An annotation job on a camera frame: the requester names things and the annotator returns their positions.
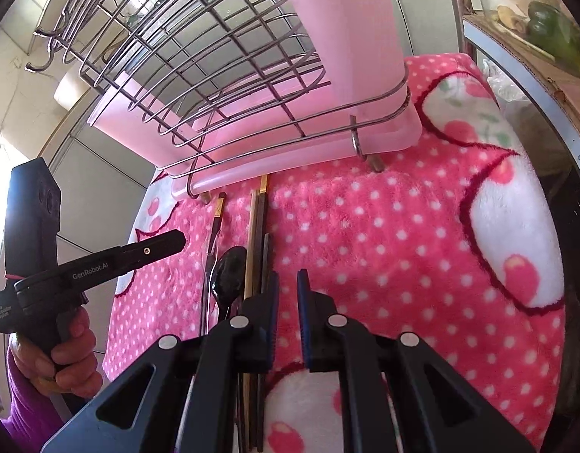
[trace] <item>triangular cutout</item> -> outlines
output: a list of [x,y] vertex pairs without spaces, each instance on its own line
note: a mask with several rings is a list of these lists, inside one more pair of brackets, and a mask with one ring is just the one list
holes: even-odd
[[424,373],[446,427],[452,428],[475,417],[475,409],[436,368],[427,363],[424,365]]
[[135,422],[139,406],[154,372],[153,366],[145,366],[132,376],[123,387],[116,390],[97,409],[99,421],[109,422],[122,430],[130,429]]

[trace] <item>silver rivet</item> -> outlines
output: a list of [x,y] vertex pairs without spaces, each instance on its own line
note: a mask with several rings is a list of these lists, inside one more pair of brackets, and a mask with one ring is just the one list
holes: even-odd
[[400,341],[404,346],[416,347],[420,343],[420,337],[413,332],[406,332],[405,334],[401,334]]
[[344,315],[334,314],[328,318],[328,323],[333,327],[344,327],[348,320]]
[[176,346],[177,338],[174,335],[165,335],[160,337],[158,345],[161,349],[173,349]]
[[235,316],[234,318],[229,320],[229,325],[231,325],[233,328],[244,328],[249,323],[250,320],[248,320],[248,317],[245,317],[243,315]]

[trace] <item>purple sleeve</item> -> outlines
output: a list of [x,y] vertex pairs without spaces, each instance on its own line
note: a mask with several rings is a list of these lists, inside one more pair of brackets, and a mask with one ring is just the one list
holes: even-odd
[[39,394],[17,369],[11,351],[7,352],[7,369],[11,415],[2,423],[23,452],[38,453],[63,422],[51,401]]

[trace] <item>shelf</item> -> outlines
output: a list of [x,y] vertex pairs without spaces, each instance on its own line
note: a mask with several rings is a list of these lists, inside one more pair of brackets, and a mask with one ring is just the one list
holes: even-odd
[[537,105],[565,143],[580,171],[580,78],[510,39],[482,15],[464,17],[464,35]]

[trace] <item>wire rack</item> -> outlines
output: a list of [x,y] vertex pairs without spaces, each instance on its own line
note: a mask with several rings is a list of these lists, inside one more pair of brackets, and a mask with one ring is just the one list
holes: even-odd
[[[328,131],[306,134],[302,120],[385,99],[406,85],[407,72],[381,96],[294,117],[289,102],[330,83],[288,0],[67,0],[56,28],[38,28],[35,34],[48,39],[49,58],[41,66],[28,63],[26,70],[43,72],[57,55],[65,63],[79,60],[82,80],[101,95],[114,88],[129,101],[129,110],[139,108],[144,122],[155,121],[162,140],[168,137],[176,148],[185,148],[183,160],[160,168],[190,165],[173,176],[188,176],[188,186],[194,173],[214,165],[327,134],[349,131],[356,154],[364,157],[358,130],[393,119],[410,103],[407,90],[401,107],[385,117],[357,122],[350,116]],[[137,93],[125,89],[131,79],[141,86]],[[288,80],[300,87],[282,95],[278,85]],[[260,90],[268,90],[271,100],[225,114],[226,105]],[[229,143],[203,148],[206,135],[273,107],[281,107],[288,120],[252,136],[294,128],[293,139],[217,161],[212,152]],[[206,128],[191,139],[179,131],[203,117],[208,118]]]

